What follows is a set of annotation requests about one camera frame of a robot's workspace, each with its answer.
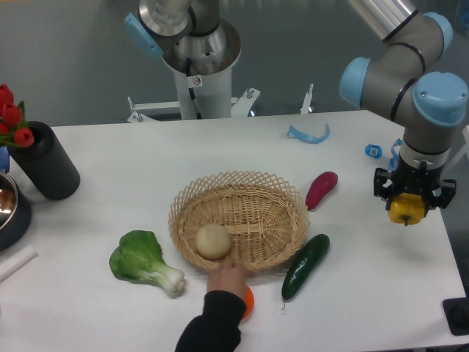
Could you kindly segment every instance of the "black sleeve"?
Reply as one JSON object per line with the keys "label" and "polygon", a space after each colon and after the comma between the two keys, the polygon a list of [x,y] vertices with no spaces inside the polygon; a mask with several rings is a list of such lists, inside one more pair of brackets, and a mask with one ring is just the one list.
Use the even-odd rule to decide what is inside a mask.
{"label": "black sleeve", "polygon": [[233,352],[241,342],[238,325],[245,309],[244,301],[233,293],[207,293],[202,315],[187,325],[176,352]]}

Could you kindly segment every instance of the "orange fruit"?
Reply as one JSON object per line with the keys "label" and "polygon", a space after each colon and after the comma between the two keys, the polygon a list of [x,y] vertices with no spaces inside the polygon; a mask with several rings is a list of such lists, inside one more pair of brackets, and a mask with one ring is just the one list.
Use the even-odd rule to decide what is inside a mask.
{"label": "orange fruit", "polygon": [[244,296],[244,303],[246,305],[246,311],[244,312],[241,320],[246,319],[252,313],[252,309],[254,308],[254,295],[249,286],[246,286],[246,295]]}

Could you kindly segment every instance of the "cable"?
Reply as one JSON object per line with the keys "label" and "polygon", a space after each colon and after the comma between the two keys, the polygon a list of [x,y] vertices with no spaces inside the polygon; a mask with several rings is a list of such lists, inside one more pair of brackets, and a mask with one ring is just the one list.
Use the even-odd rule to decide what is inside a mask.
{"label": "cable", "polygon": [[[189,59],[188,57],[185,58],[185,75],[187,77],[191,77],[191,64],[192,60]],[[193,101],[193,106],[196,110],[196,116],[198,120],[202,120],[202,115],[200,114],[199,109],[197,108],[197,103],[196,103],[196,93],[193,91],[193,88],[189,88],[189,95]]]}

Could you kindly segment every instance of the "metal bowl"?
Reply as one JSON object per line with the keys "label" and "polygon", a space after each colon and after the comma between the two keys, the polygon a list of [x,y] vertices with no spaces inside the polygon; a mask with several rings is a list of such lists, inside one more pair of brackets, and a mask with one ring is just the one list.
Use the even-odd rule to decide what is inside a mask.
{"label": "metal bowl", "polygon": [[0,172],[0,251],[16,243],[31,223],[31,205],[16,182]]}

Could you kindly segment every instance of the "round bread roll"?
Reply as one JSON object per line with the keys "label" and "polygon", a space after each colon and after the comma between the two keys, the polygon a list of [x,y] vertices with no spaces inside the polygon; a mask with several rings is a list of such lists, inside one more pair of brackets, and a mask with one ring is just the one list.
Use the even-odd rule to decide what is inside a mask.
{"label": "round bread roll", "polygon": [[232,246],[232,237],[225,227],[210,224],[197,232],[196,247],[199,253],[207,259],[224,257]]}

